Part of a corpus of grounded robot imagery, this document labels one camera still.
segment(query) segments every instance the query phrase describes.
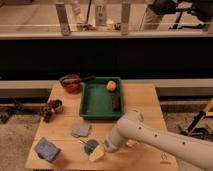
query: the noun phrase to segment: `green tray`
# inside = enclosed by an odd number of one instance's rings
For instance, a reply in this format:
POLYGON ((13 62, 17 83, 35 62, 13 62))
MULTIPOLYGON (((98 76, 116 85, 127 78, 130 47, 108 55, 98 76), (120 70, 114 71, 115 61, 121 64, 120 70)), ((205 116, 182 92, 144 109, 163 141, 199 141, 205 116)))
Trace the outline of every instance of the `green tray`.
POLYGON ((83 84, 79 114, 84 119, 118 119, 124 113, 123 108, 123 94, 119 77, 97 77, 95 80, 83 84), (109 80, 113 80, 117 84, 117 88, 113 93, 120 95, 120 109, 118 110, 112 109, 112 93, 106 89, 109 80))

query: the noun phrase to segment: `wire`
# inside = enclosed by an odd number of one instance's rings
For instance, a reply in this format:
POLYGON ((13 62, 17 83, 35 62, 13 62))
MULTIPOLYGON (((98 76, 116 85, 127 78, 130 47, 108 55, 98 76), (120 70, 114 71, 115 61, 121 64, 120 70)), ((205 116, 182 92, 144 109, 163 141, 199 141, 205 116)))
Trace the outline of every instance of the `wire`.
POLYGON ((141 19, 141 24, 140 24, 140 27, 139 27, 139 31, 141 30, 141 27, 142 27, 142 25, 143 25, 143 20, 144 20, 144 17, 146 16, 147 8, 148 8, 148 7, 146 7, 146 11, 144 12, 143 17, 142 17, 142 19, 141 19))

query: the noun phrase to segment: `red bowl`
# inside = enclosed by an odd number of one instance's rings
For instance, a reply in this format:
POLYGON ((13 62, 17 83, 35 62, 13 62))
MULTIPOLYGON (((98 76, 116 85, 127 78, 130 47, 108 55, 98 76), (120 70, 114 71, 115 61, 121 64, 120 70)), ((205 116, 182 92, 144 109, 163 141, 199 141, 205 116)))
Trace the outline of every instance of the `red bowl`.
POLYGON ((60 83, 62 87, 68 92, 68 93, 77 93, 81 89, 80 83, 72 83, 74 80, 78 80, 80 77, 76 74, 69 74, 63 77, 63 79, 60 79, 60 83))

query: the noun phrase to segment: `orange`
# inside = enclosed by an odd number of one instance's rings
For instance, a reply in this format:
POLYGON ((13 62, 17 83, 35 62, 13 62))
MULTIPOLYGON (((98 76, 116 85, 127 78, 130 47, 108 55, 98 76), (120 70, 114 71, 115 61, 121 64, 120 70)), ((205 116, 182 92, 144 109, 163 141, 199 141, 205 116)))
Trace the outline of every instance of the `orange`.
POLYGON ((116 87, 117 87, 117 84, 115 83, 115 81, 112 81, 112 80, 108 81, 106 86, 108 91, 115 91, 116 87))

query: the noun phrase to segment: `wooden table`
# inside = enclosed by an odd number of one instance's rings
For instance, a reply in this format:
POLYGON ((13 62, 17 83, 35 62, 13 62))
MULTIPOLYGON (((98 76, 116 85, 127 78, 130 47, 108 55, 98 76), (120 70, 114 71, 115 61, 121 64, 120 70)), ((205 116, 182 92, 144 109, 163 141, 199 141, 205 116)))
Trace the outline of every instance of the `wooden table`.
MULTIPOLYGON (((144 122, 152 127, 166 130, 155 87, 151 84, 140 84, 122 81, 124 93, 124 110, 137 108, 143 112, 144 122)), ((89 122, 92 132, 84 141, 96 139, 103 142, 105 135, 115 122, 85 121, 79 117, 80 94, 68 94, 57 82, 49 99, 61 99, 64 112, 58 114, 50 123, 41 120, 29 156, 26 161, 28 169, 64 169, 64 170, 177 170, 175 157, 147 144, 137 144, 133 148, 123 147, 116 153, 107 153, 106 157, 91 163, 84 153, 83 144, 70 135, 73 123, 89 122), (38 158, 34 146, 41 137, 53 142, 62 150, 53 164, 38 158)))

